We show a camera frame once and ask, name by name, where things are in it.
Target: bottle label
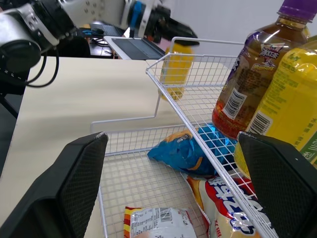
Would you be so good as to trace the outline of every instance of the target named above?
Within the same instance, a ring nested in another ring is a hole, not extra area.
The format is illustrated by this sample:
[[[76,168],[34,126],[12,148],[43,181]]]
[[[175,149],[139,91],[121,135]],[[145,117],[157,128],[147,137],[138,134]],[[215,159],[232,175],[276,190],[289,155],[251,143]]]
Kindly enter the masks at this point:
[[[251,34],[238,56],[219,100],[232,120],[249,124],[282,56],[292,43],[265,32]]]
[[[292,144],[317,160],[317,54],[295,48],[281,60],[247,131]]]
[[[310,138],[303,149],[301,154],[310,162],[313,163],[313,159],[317,155],[317,132]]]
[[[261,111],[258,111],[250,122],[250,129],[248,131],[255,134],[265,135],[272,124],[272,118]]]

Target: snack bag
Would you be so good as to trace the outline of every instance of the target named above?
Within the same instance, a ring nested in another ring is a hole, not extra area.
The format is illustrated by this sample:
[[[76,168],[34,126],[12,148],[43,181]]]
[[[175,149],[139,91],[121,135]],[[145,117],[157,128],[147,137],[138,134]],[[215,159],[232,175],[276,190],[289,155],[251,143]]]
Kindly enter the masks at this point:
[[[222,164],[227,163],[227,161],[233,162],[231,154],[234,152],[234,145],[237,141],[223,136],[212,124],[197,128],[197,132]],[[189,130],[168,136],[148,152],[148,157],[162,161],[181,172],[196,175],[216,175],[216,170]]]
[[[125,207],[124,238],[196,238],[186,210]]]
[[[222,178],[192,178],[183,173],[182,176],[189,184],[205,218],[206,232],[209,233],[210,238],[261,238]],[[240,178],[234,178],[234,180],[237,184],[243,183]],[[251,194],[246,185],[240,188],[246,195]],[[254,196],[250,200],[255,208],[261,208]],[[269,222],[262,209],[259,213],[266,222]]]

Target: plastic bottle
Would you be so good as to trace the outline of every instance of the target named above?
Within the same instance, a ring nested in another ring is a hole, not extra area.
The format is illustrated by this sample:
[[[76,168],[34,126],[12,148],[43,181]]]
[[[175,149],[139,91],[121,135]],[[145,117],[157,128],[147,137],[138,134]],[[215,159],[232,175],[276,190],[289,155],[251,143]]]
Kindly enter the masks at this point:
[[[174,44],[173,53],[177,54],[193,54],[193,50],[189,46],[182,46],[180,44]],[[193,56],[178,56],[172,55],[166,57],[163,63],[161,75],[159,81],[163,84],[169,85],[184,85],[186,82],[187,74],[194,61]],[[167,88],[167,91],[174,100],[179,100],[183,97],[183,87]]]
[[[317,164],[317,40],[285,54],[247,131],[291,143]],[[248,175],[241,147],[234,157]]]
[[[307,42],[305,26],[317,12],[317,0],[285,0],[278,20],[252,33],[212,113],[214,125],[235,139],[244,131],[286,52]]]

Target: yellow bottle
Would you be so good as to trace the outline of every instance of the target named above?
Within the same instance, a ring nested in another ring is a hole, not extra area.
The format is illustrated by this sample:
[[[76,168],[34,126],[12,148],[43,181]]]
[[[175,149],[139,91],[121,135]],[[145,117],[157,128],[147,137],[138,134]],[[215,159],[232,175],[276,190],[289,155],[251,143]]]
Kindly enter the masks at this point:
[[[286,141],[317,163],[317,41],[285,54],[247,131]],[[249,175],[240,146],[235,161]]]
[[[192,56],[193,51],[189,46],[175,44],[172,52],[191,55],[171,55],[165,58],[159,81],[167,85],[184,85],[189,69],[194,61],[194,57]],[[174,100],[179,100],[183,97],[184,88],[172,87],[167,88],[167,91]]]

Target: iced tea bottle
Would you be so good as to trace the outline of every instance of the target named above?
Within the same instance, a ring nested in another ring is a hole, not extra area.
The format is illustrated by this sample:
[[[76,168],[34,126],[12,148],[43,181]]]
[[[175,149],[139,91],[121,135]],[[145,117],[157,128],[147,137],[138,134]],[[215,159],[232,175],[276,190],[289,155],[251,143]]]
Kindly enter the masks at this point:
[[[285,0],[271,25],[251,33],[212,113],[214,125],[236,139],[246,130],[282,57],[305,44],[305,27],[317,13],[317,0]]]

